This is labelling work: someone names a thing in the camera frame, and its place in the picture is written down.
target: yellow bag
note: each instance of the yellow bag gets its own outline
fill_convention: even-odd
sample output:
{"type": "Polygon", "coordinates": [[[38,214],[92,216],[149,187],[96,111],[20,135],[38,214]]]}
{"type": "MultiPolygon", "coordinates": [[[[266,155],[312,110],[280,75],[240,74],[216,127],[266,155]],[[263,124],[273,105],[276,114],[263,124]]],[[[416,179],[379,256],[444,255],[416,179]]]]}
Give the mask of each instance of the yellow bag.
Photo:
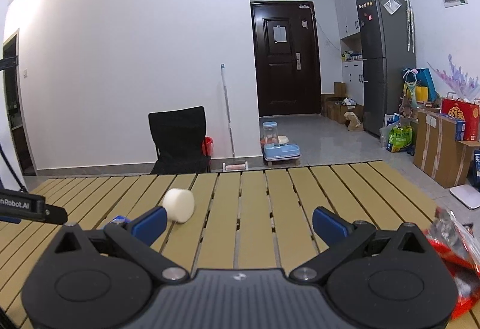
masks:
{"type": "MultiPolygon", "coordinates": [[[[406,93],[407,98],[412,98],[406,83],[403,85],[403,93],[406,93]]],[[[417,102],[428,101],[428,87],[415,86],[415,97],[417,98],[417,102]]]]}

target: wooden door frame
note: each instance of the wooden door frame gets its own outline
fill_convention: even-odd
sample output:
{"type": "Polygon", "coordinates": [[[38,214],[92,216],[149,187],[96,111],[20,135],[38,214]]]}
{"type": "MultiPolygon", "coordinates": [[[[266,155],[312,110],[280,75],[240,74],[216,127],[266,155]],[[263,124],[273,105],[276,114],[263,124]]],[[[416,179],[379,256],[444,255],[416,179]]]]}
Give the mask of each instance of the wooden door frame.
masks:
{"type": "Polygon", "coordinates": [[[254,7],[259,7],[259,6],[277,6],[277,5],[282,5],[282,4],[308,4],[311,6],[311,14],[313,15],[311,17],[311,22],[313,27],[313,38],[315,42],[315,52],[316,54],[314,55],[314,65],[318,68],[318,71],[315,71],[315,82],[318,84],[317,92],[315,95],[315,107],[314,111],[316,111],[317,114],[320,114],[320,100],[322,96],[322,81],[320,77],[320,52],[319,52],[319,47],[318,47],[318,35],[317,35],[317,22],[315,21],[315,7],[314,3],[309,0],[260,0],[260,1],[252,1],[250,2],[250,11],[251,11],[251,21],[252,21],[252,26],[253,26],[253,49],[255,52],[255,77],[258,75],[258,62],[257,62],[257,35],[256,35],[256,29],[255,29],[255,16],[254,16],[254,7]]]}
{"type": "MultiPolygon", "coordinates": [[[[3,45],[2,45],[2,57],[3,57],[3,48],[5,47],[5,45],[7,45],[11,40],[12,38],[14,37],[17,37],[17,44],[16,44],[16,47],[15,47],[15,53],[16,55],[18,56],[18,52],[19,52],[19,46],[20,46],[20,40],[19,40],[19,37],[20,37],[20,29],[17,29],[15,33],[13,33],[10,37],[8,37],[5,41],[3,41],[3,45]]],[[[32,166],[33,166],[33,169],[35,171],[35,175],[38,176],[38,172],[37,172],[37,165],[35,164],[35,160],[33,158],[33,154],[32,154],[32,147],[30,146],[30,140],[28,139],[28,133],[27,133],[27,127],[26,127],[26,123],[25,123],[25,114],[23,113],[23,104],[22,104],[22,91],[21,91],[21,87],[20,87],[20,65],[19,63],[17,63],[17,67],[16,67],[16,75],[17,75],[17,93],[18,93],[18,104],[19,104],[19,107],[20,107],[20,115],[22,117],[22,125],[23,125],[23,132],[25,133],[25,140],[26,140],[26,143],[27,143],[27,148],[28,148],[28,152],[30,153],[30,159],[32,160],[32,166]]],[[[6,89],[5,89],[5,75],[2,73],[2,77],[3,77],[3,90],[5,92],[5,104],[7,102],[7,94],[6,94],[6,89]]],[[[18,165],[20,166],[20,170],[22,171],[22,166],[20,165],[20,159],[18,157],[18,152],[17,152],[17,147],[15,145],[15,141],[14,141],[14,134],[13,134],[13,131],[12,131],[12,127],[10,125],[10,120],[9,120],[9,126],[10,126],[10,136],[11,136],[11,142],[13,143],[13,148],[15,149],[15,154],[17,156],[17,162],[18,162],[18,165]]]]}

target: doorway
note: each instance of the doorway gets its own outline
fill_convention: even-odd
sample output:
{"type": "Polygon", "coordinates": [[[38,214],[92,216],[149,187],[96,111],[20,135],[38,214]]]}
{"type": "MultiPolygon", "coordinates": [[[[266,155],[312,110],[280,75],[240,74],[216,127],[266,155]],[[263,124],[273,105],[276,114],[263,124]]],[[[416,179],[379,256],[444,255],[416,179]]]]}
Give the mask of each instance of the doorway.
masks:
{"type": "Polygon", "coordinates": [[[313,2],[252,2],[260,117],[320,113],[313,2]]]}
{"type": "MultiPolygon", "coordinates": [[[[18,55],[18,32],[3,44],[3,57],[18,55]]],[[[4,70],[5,103],[10,123],[13,146],[17,153],[23,176],[36,176],[35,167],[30,154],[30,148],[23,123],[20,98],[20,81],[18,66],[4,70]]]]}

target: gray refrigerator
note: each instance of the gray refrigerator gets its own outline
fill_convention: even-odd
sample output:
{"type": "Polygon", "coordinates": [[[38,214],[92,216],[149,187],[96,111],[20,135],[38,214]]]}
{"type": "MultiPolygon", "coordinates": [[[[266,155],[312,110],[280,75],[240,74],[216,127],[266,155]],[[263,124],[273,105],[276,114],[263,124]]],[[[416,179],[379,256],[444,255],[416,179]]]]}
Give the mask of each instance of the gray refrigerator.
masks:
{"type": "Polygon", "coordinates": [[[357,0],[363,55],[363,127],[380,135],[385,114],[398,112],[403,96],[402,73],[415,68],[407,49],[407,2],[390,14],[382,0],[357,0]]]}

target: white cabinet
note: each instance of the white cabinet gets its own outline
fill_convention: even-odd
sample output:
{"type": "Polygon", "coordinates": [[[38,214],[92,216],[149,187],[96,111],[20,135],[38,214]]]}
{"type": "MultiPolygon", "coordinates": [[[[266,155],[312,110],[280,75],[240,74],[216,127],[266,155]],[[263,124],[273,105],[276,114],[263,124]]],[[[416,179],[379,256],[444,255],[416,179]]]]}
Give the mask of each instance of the white cabinet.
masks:
{"type": "Polygon", "coordinates": [[[363,105],[363,62],[361,60],[344,62],[342,75],[348,97],[363,105]]]}
{"type": "Polygon", "coordinates": [[[335,0],[340,39],[360,32],[357,0],[335,0]]]}

